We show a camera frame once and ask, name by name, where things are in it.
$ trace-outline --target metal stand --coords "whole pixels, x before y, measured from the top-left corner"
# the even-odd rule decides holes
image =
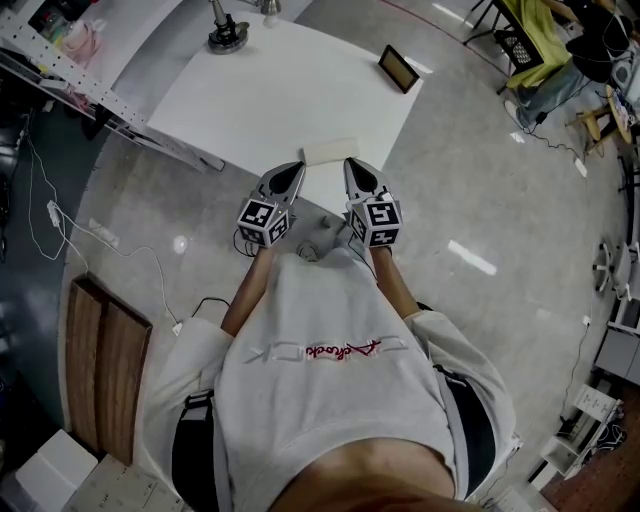
[[[0,67],[46,92],[52,98],[95,119],[93,109],[81,110],[71,101],[65,91],[68,86],[72,86],[78,93],[87,96],[91,103],[102,105],[111,112],[113,115],[105,126],[132,142],[172,156],[200,172],[221,170],[224,167],[224,162],[220,159],[209,158],[211,162],[208,162],[190,148],[149,130],[146,126],[148,119],[145,116],[58,50],[29,25],[29,20],[18,16],[11,9],[0,8],[0,37],[11,47],[45,66],[60,80],[43,78],[7,53],[0,53]]]

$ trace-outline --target white box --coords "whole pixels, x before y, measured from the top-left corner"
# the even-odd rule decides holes
[[[25,491],[47,512],[60,512],[98,461],[58,430],[17,472]]]

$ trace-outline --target black cable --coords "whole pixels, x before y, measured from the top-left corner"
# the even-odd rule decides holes
[[[243,256],[246,256],[247,258],[255,258],[256,257],[256,251],[255,248],[253,246],[253,244],[251,242],[248,241],[244,241],[244,250],[245,252],[242,252],[240,249],[238,249],[238,246],[236,245],[236,235],[238,234],[238,229],[236,228],[236,230],[233,232],[233,248],[238,251],[240,254],[242,254]]]
[[[582,92],[582,90],[589,85],[592,82],[592,80],[589,80],[586,84],[584,84],[582,87],[580,87],[580,89],[578,89],[576,92],[574,92],[571,96],[569,96],[568,98],[566,98],[565,100],[561,101],[560,103],[558,103],[555,107],[553,107],[549,112],[543,112],[544,116],[542,116],[542,121],[544,121],[547,116],[549,114],[551,114],[551,112],[553,112],[555,109],[557,109],[558,107],[564,105],[567,101],[569,101],[571,98],[577,96],[578,94],[580,94]],[[570,146],[567,146],[564,143],[560,143],[560,144],[551,144],[551,141],[549,139],[547,139],[546,137],[540,137],[539,135],[536,135],[534,132],[536,131],[536,128],[538,128],[538,126],[540,125],[540,122],[542,121],[536,121],[536,124],[533,126],[533,128],[531,128],[530,130],[528,128],[525,128],[524,126],[520,126],[518,125],[522,131],[526,134],[526,135],[531,135],[532,137],[535,137],[538,140],[541,140],[543,142],[546,142],[547,146],[550,149],[564,149],[566,151],[571,151],[574,155],[576,155],[576,158],[578,158],[579,160],[584,160],[584,157],[580,157],[580,155],[578,154],[578,152],[573,149]]]
[[[349,246],[349,249],[351,249],[353,252],[355,252],[358,257],[362,260],[362,262],[369,267],[369,270],[371,270],[371,275],[373,276],[373,278],[376,280],[376,283],[378,282],[378,278],[376,276],[376,273],[373,271],[373,269],[371,268],[371,265],[369,265],[367,263],[367,260],[364,259],[364,256],[362,256],[362,254],[360,254],[358,251],[355,250],[355,248],[351,245],[351,242],[353,241],[353,237],[356,236],[355,233],[351,233],[351,238],[349,238],[349,241],[347,242],[347,245]]]
[[[583,158],[580,157],[580,155],[578,155],[578,152],[575,149],[573,149],[571,146],[567,146],[563,142],[561,142],[560,144],[551,144],[551,141],[546,137],[540,137],[539,135],[536,135],[535,133],[533,133],[537,127],[538,127],[538,124],[536,123],[533,129],[527,130],[526,128],[523,128],[522,131],[527,135],[531,135],[532,137],[535,137],[538,140],[546,142],[547,146],[551,149],[564,149],[566,151],[571,151],[574,155],[576,155],[576,158],[578,158],[579,160],[583,160]]]
[[[582,344],[584,343],[584,340],[587,339],[588,332],[589,332],[589,326],[587,326],[587,328],[584,331],[584,334],[582,335],[582,338],[580,338],[580,343],[578,344],[578,357],[576,358],[576,363],[573,365],[573,368],[571,369],[571,380],[569,381],[569,385],[567,386],[567,389],[564,390],[564,400],[562,401],[562,409],[560,409],[560,420],[562,422],[566,421],[563,417],[564,408],[567,406],[567,399],[569,398],[569,389],[573,384],[573,376],[576,372],[576,368],[578,367],[578,364],[580,364],[580,358],[582,356]]]
[[[200,308],[202,307],[202,305],[207,302],[208,300],[212,300],[215,302],[224,302],[228,308],[231,307],[231,305],[224,299],[219,299],[218,297],[205,297],[204,299],[202,299],[200,301],[200,304],[198,304],[198,307],[196,308],[196,310],[193,312],[193,314],[191,315],[191,318],[193,318],[194,316],[196,316],[196,313],[198,313],[198,311],[200,311]]]

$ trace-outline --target white t-shirt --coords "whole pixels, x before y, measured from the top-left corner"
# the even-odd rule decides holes
[[[235,340],[205,320],[185,323],[145,407],[144,446],[169,480],[184,399],[213,388],[234,510],[268,510],[307,465],[361,439],[428,446],[455,475],[433,364],[487,391],[497,453],[504,451],[515,426],[504,384],[444,315],[422,312],[403,321],[369,269],[344,249],[317,263],[281,256]]]

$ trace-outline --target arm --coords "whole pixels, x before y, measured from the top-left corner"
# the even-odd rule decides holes
[[[264,295],[273,257],[274,252],[272,249],[260,248],[249,272],[247,272],[240,288],[238,288],[236,296],[233,298],[233,302],[231,302],[231,306],[220,325],[220,328],[231,336],[237,336]]]
[[[396,310],[400,318],[418,313],[420,308],[405,284],[398,267],[393,262],[391,251],[386,247],[370,249],[373,266],[376,269],[378,288]]]

